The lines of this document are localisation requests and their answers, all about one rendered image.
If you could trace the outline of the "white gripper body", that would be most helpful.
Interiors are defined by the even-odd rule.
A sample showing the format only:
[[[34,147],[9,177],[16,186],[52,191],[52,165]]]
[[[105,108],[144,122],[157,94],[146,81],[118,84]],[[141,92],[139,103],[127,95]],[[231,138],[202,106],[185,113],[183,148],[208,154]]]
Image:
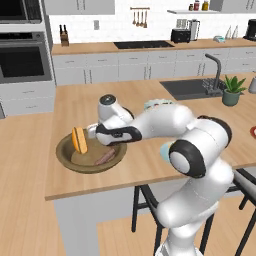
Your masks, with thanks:
[[[87,127],[87,133],[89,137],[96,136],[96,128],[98,127],[98,123],[91,124]]]

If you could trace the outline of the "orange hot dog bun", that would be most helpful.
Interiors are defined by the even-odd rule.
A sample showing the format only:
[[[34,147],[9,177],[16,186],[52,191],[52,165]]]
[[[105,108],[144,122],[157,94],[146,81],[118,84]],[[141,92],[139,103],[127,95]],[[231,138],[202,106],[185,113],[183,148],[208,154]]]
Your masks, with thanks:
[[[85,154],[88,151],[84,131],[81,127],[74,127],[72,129],[72,142],[78,153]]]

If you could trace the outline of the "brown sausage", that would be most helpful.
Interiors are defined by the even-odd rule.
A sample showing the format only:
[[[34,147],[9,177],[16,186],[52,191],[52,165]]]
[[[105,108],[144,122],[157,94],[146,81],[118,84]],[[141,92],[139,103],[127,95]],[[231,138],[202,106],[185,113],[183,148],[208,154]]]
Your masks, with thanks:
[[[101,165],[106,163],[112,156],[115,154],[115,149],[110,149],[107,153],[105,153],[100,159],[96,160],[94,165]]]

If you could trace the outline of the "grey drawers under oven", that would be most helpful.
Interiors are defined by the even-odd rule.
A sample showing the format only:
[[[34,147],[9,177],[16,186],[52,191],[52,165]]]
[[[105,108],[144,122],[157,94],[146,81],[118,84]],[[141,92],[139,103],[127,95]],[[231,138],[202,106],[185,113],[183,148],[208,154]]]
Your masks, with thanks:
[[[53,112],[55,93],[52,81],[1,84],[0,103],[6,116]]]

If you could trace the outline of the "white island base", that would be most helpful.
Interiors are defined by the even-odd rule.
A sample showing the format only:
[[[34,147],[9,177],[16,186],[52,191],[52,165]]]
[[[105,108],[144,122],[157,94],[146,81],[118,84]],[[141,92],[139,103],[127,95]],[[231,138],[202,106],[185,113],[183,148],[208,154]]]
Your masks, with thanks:
[[[66,256],[100,256],[96,224],[129,217],[134,186],[54,201]]]

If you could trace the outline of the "wooden knife block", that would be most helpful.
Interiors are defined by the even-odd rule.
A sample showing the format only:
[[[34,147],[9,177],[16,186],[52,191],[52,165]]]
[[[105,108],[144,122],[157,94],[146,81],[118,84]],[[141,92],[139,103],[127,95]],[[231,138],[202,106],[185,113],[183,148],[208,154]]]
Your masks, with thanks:
[[[68,32],[66,30],[66,26],[59,26],[60,29],[60,40],[61,40],[61,46],[68,46],[69,45],[69,38],[68,38]]]

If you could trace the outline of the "dark grey sink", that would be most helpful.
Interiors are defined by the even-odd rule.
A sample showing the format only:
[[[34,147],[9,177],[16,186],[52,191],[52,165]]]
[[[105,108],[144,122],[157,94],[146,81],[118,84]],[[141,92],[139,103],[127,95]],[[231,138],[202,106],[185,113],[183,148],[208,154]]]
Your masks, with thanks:
[[[190,100],[221,97],[226,89],[224,81],[220,80],[217,92],[213,92],[214,78],[164,81],[161,85],[176,99]]]

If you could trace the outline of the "black toaster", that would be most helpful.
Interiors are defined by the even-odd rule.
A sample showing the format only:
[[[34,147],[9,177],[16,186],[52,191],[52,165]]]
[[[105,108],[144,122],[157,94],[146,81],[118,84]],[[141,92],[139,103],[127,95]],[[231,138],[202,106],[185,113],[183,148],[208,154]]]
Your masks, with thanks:
[[[171,32],[171,41],[174,43],[189,43],[191,31],[189,29],[173,29]]]

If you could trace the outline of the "steel electric kettle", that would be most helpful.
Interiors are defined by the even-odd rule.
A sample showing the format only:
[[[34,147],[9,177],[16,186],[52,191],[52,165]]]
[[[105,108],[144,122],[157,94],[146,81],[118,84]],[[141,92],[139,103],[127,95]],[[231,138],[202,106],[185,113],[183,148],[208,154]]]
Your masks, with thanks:
[[[198,39],[199,28],[200,28],[200,21],[196,19],[188,20],[188,29],[191,32],[191,41],[196,41]]]

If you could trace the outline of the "green plant in grey pot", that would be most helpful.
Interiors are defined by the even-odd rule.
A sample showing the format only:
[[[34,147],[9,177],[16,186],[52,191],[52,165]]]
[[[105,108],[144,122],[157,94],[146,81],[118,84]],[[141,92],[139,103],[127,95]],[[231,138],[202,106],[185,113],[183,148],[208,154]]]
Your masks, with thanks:
[[[225,76],[225,85],[226,88],[223,91],[222,103],[226,106],[232,107],[238,103],[240,94],[246,90],[243,87],[245,78],[238,80],[236,76],[229,78]]]

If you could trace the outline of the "grey jug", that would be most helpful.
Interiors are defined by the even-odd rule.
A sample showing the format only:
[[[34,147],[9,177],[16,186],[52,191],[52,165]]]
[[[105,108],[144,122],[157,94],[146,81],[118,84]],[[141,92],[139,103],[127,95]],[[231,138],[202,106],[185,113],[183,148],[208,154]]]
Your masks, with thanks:
[[[248,88],[249,93],[256,94],[256,76],[253,77],[250,86]]]

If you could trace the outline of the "black coffee machine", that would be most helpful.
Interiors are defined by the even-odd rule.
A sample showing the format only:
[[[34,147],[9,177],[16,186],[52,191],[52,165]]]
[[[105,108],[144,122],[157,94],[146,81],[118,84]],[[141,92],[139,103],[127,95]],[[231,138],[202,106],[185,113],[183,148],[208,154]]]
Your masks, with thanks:
[[[250,19],[248,21],[248,27],[244,39],[256,41],[256,19]]]

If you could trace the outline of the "steel wall oven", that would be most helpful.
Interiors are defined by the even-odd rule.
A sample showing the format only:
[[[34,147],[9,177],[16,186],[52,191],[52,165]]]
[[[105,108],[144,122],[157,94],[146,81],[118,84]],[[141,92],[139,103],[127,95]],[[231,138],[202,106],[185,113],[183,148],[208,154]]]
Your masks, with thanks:
[[[51,80],[43,32],[0,33],[0,84]]]

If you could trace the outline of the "grey wall cupboards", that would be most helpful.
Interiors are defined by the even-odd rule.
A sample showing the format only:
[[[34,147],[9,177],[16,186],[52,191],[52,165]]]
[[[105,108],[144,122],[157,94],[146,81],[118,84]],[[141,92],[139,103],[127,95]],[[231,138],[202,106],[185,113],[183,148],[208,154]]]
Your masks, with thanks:
[[[210,9],[221,13],[256,13],[256,0],[210,0]]]
[[[114,15],[115,0],[44,0],[48,15]]]

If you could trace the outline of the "white wall shelf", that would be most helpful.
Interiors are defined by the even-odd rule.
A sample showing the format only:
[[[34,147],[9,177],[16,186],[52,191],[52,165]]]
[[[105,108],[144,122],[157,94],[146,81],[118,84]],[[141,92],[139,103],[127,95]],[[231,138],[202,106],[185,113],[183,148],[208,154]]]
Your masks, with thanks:
[[[167,10],[168,13],[171,14],[179,14],[179,15],[199,15],[199,14],[220,14],[219,11],[214,11],[214,10],[208,10],[208,11],[202,11],[202,10],[198,10],[198,11],[190,11],[190,10]]]

